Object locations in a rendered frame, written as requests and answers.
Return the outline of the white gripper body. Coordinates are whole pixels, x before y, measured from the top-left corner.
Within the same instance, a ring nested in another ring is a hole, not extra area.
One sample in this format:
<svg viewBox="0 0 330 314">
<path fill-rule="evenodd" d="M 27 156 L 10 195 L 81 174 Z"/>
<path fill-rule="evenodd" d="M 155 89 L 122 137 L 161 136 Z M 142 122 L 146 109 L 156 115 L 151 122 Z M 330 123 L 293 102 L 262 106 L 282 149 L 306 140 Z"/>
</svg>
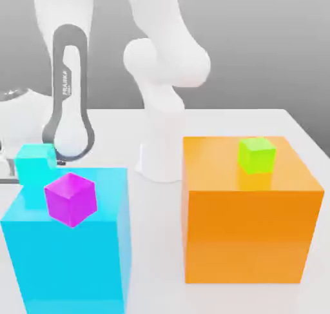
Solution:
<svg viewBox="0 0 330 314">
<path fill-rule="evenodd" d="M 13 159 L 0 158 L 0 184 L 19 184 Z"/>
</svg>

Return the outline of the small green cube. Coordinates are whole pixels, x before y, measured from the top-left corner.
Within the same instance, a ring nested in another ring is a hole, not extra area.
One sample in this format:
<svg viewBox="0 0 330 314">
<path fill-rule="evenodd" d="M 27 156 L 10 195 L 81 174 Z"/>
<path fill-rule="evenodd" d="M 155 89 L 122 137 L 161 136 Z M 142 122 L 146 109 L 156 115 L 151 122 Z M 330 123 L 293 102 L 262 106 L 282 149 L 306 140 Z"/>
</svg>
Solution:
<svg viewBox="0 0 330 314">
<path fill-rule="evenodd" d="M 238 164 L 247 174 L 272 173 L 277 148 L 265 137 L 241 139 Z"/>
</svg>

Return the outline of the small cyan cube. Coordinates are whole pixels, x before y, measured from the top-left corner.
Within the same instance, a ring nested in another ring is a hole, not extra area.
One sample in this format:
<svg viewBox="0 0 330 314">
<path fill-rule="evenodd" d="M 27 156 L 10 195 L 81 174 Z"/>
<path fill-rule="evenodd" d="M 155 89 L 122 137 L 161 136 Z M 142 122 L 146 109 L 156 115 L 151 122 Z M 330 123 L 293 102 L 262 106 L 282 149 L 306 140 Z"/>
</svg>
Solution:
<svg viewBox="0 0 330 314">
<path fill-rule="evenodd" d="M 27 208 L 42 208 L 45 201 L 44 187 L 53 181 L 57 169 L 53 144 L 24 144 L 14 162 Z"/>
</svg>

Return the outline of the large orange box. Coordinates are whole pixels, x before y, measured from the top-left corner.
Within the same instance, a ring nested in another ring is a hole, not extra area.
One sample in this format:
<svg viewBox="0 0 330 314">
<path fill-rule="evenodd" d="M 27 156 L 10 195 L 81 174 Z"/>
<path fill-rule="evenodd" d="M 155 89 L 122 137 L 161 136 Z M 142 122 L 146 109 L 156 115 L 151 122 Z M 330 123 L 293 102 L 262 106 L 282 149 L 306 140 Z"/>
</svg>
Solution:
<svg viewBox="0 0 330 314">
<path fill-rule="evenodd" d="M 284 137 L 272 173 L 238 165 L 238 137 L 185 137 L 182 244 L 187 283 L 298 283 L 324 189 Z"/>
</svg>

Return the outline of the large blue box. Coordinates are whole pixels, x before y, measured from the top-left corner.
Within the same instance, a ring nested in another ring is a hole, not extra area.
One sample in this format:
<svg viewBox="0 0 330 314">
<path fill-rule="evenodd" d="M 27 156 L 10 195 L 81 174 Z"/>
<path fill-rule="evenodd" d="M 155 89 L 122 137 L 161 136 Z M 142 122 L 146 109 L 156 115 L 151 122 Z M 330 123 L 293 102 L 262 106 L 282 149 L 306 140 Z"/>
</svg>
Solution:
<svg viewBox="0 0 330 314">
<path fill-rule="evenodd" d="M 48 214 L 44 190 L 23 187 L 1 219 L 26 314 L 126 314 L 131 273 L 128 172 L 75 168 L 98 209 L 76 227 Z"/>
</svg>

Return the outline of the small magenta cube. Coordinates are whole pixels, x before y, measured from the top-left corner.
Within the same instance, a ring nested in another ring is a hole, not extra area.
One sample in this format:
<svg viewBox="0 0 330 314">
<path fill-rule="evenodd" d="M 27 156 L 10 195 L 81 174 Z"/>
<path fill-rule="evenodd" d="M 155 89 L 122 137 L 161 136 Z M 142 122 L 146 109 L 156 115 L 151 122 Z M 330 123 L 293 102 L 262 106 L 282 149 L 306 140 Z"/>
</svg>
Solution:
<svg viewBox="0 0 330 314">
<path fill-rule="evenodd" d="M 95 183 L 67 173 L 44 187 L 48 214 L 74 228 L 98 210 Z"/>
</svg>

